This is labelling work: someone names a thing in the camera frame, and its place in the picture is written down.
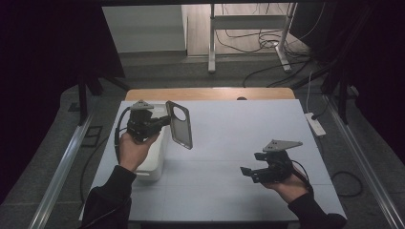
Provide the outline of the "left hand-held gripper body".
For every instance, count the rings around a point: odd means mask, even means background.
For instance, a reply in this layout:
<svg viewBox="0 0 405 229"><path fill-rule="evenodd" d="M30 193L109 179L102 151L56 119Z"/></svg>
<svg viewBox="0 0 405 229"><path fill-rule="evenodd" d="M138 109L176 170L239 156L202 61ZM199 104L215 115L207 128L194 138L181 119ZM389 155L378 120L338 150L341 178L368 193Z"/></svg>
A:
<svg viewBox="0 0 405 229"><path fill-rule="evenodd" d="M160 132L159 119L152 117L154 106L140 100L130 107L130 117L127 122L127 132L137 141L144 142L146 138Z"/></svg>

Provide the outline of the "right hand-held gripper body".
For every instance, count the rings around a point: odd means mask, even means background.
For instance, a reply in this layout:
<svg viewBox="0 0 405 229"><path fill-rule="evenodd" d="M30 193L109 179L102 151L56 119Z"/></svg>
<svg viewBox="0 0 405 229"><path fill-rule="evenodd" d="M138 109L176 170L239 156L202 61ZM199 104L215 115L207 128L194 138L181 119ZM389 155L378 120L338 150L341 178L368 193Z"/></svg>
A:
<svg viewBox="0 0 405 229"><path fill-rule="evenodd" d="M290 177L293 166L287 149L301 145L301 141L272 139L262 151L262 153L269 153L269 157L266 161L267 167L264 168L265 181L260 183L275 183Z"/></svg>

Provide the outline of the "translucent grey phone case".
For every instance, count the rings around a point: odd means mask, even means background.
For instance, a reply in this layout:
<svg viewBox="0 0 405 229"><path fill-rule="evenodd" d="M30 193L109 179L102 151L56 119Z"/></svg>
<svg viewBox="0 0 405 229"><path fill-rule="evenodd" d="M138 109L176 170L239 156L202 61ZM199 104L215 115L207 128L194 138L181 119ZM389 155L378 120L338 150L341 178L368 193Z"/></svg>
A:
<svg viewBox="0 0 405 229"><path fill-rule="evenodd" d="M167 101L165 105L170 117L172 139L182 147L191 150L193 139L188 109L173 101Z"/></svg>

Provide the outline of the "white plastic container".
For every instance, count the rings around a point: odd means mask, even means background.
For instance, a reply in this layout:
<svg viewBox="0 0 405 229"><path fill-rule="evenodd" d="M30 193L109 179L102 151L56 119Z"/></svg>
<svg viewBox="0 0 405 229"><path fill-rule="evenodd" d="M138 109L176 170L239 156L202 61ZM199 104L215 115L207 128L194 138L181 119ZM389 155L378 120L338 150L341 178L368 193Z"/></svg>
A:
<svg viewBox="0 0 405 229"><path fill-rule="evenodd" d="M154 106L154 109L152 110L153 118L168 115L164 105L156 104L153 106ZM164 151L167 145L167 139L165 137L166 134L165 127L166 126L161 127L161 130L158 133L160 136L149 149L147 158L136 169L136 174L141 180L156 181L161 176L163 168Z"/></svg>

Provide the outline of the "person's left hand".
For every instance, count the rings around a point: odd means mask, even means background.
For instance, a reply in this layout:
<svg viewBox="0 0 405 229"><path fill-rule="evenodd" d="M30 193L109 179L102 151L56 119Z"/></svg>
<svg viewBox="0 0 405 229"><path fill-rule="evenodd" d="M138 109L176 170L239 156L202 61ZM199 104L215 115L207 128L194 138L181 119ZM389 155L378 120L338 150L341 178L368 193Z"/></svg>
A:
<svg viewBox="0 0 405 229"><path fill-rule="evenodd" d="M124 133L119 140L118 165L130 172L135 172L147 158L149 149L159 136L159 134L152 135L144 142L137 142L128 133Z"/></svg>

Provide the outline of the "person's right hand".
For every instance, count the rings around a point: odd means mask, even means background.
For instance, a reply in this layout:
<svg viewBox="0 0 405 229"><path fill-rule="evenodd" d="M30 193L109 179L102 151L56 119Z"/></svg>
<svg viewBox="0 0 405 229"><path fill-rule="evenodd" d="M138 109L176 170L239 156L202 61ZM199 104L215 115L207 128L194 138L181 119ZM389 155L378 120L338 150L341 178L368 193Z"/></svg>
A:
<svg viewBox="0 0 405 229"><path fill-rule="evenodd" d="M274 190L287 204L309 193L305 183L296 175L291 175L289 178L278 183L263 183L263 186Z"/></svg>

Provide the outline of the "wooden table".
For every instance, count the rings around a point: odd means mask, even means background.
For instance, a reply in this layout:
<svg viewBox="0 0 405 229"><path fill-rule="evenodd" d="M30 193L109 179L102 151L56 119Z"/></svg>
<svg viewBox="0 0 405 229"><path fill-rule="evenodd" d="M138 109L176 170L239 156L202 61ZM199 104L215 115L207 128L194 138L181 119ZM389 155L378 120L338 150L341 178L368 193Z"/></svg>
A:
<svg viewBox="0 0 405 229"><path fill-rule="evenodd" d="M134 89L125 101L180 101L180 100L247 100L294 99L290 88L177 88L177 89Z"/></svg>

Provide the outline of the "white power strip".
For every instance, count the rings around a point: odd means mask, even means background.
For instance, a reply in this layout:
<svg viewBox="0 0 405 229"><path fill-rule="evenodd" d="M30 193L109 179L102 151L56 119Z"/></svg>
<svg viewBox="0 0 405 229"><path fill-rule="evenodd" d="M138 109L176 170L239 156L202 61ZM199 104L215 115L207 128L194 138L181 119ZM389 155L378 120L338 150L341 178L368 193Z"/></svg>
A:
<svg viewBox="0 0 405 229"><path fill-rule="evenodd" d="M313 133L316 136L323 136L326 134L326 131L324 130L324 128L322 127L320 122L317 120L317 117L315 114L306 113L305 117L307 119L307 122L308 122L310 128L312 129Z"/></svg>

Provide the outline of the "black stand legs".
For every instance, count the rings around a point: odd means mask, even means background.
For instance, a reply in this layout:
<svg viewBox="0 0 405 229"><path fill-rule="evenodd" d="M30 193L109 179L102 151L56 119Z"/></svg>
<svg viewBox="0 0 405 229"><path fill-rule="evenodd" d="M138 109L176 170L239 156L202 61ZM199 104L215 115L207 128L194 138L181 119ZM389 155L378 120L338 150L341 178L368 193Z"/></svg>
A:
<svg viewBox="0 0 405 229"><path fill-rule="evenodd" d="M87 91L90 91L91 95L93 96L100 96L103 93L100 78L103 78L108 82L118 86L125 92L129 92L131 90L131 87L128 84L124 83L123 81L115 77L104 74L103 72L96 72L94 75L80 74L77 77L79 113L80 113L80 119L78 122L79 126L82 126L85 123L85 120L90 114L87 107L88 105Z"/></svg>

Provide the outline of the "black curtain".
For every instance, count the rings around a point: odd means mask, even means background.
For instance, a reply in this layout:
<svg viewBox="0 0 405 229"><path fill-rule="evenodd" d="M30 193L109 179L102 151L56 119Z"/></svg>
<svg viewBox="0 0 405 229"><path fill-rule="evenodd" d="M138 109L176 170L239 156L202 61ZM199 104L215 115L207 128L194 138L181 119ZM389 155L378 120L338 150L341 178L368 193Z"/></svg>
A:
<svg viewBox="0 0 405 229"><path fill-rule="evenodd" d="M80 1L0 0L0 204L81 80L123 77L103 8Z"/></svg>
<svg viewBox="0 0 405 229"><path fill-rule="evenodd" d="M365 6L372 12L344 58L344 70L359 92L362 115L405 164L405 0L300 2L290 33L315 59L331 62Z"/></svg>

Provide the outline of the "white metal stand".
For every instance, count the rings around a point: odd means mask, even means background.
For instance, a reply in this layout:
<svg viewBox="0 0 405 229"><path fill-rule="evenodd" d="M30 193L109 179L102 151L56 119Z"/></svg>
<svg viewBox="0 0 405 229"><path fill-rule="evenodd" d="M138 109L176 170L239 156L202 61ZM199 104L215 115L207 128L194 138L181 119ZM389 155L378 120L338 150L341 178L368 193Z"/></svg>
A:
<svg viewBox="0 0 405 229"><path fill-rule="evenodd" d="M216 71L215 31L216 30L281 30L281 39L275 47L281 65L286 73L291 66L285 53L285 42L295 11L296 4L291 3L286 15L215 15L215 5L210 5L210 40L208 51L208 71Z"/></svg>

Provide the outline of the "black rectangular floor frame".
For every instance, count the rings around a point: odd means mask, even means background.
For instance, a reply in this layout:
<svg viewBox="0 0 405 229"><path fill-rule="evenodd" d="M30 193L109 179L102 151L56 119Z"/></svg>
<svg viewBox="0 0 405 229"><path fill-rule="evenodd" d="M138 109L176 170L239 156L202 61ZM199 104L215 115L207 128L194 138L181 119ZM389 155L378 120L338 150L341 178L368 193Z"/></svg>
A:
<svg viewBox="0 0 405 229"><path fill-rule="evenodd" d="M90 126L82 140L81 146L84 148L95 148L101 138L102 130L102 126Z"/></svg>

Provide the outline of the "aluminium rail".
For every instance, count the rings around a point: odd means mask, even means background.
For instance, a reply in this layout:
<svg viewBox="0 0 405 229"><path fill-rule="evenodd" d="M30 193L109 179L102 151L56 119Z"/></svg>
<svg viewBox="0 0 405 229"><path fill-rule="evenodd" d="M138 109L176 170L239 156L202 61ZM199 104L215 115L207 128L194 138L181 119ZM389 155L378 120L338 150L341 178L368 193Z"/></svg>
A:
<svg viewBox="0 0 405 229"><path fill-rule="evenodd" d="M87 133L87 130L93 120L94 114L90 113L82 122L75 128L75 132L53 174L49 186L40 201L32 221L28 229L44 229L52 210L56 204L57 198L62 190L66 178L75 161L76 154L80 148L81 142Z"/></svg>
<svg viewBox="0 0 405 229"><path fill-rule="evenodd" d="M347 142L357 166L368 183L368 186L370 187L371 192L391 229L405 229L405 219L400 216L399 211L394 205L394 201L366 158L366 155L354 136L350 126L345 124L339 116L336 103L326 95L323 95L323 99L327 103L329 112L333 116L340 133Z"/></svg>

